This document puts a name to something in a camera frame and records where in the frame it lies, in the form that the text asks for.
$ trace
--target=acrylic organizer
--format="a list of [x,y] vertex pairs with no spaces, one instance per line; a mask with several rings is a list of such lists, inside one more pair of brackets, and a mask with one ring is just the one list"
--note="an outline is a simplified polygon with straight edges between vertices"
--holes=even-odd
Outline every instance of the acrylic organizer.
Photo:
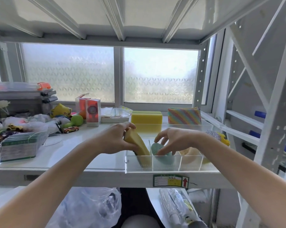
[[165,173],[165,172],[196,172],[196,171],[217,171],[209,160],[198,153],[198,155],[175,155],[154,156],[151,153],[151,145],[157,134],[168,127],[183,128],[190,130],[199,130],[206,132],[212,130],[212,125],[150,125],[136,124],[136,131],[144,141],[150,152],[149,156],[136,156],[133,151],[126,151],[125,156],[125,173]]

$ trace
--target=forearm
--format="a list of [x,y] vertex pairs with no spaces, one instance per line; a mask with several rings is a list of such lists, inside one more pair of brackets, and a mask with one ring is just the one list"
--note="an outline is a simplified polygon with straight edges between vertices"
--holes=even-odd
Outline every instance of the forearm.
[[195,139],[193,146],[229,180],[265,223],[286,227],[286,181],[207,134]]
[[100,153],[79,144],[0,209],[0,228],[44,228],[77,177]]

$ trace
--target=white flower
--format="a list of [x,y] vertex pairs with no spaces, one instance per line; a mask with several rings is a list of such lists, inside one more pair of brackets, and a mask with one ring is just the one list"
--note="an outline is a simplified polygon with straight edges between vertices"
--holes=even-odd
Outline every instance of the white flower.
[[11,102],[7,100],[1,100],[0,101],[0,109],[7,107]]

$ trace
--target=red toy car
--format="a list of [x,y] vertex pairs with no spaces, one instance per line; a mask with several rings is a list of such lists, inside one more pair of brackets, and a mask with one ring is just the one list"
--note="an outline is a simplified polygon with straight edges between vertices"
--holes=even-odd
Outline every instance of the red toy car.
[[64,128],[64,133],[70,133],[70,132],[74,132],[78,130],[79,130],[79,127],[77,126],[69,126],[67,128]]

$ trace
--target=label sticker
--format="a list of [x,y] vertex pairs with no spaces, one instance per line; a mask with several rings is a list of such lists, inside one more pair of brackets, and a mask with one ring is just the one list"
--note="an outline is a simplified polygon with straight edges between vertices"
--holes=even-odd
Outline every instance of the label sticker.
[[153,187],[178,186],[188,188],[189,178],[177,174],[154,174]]

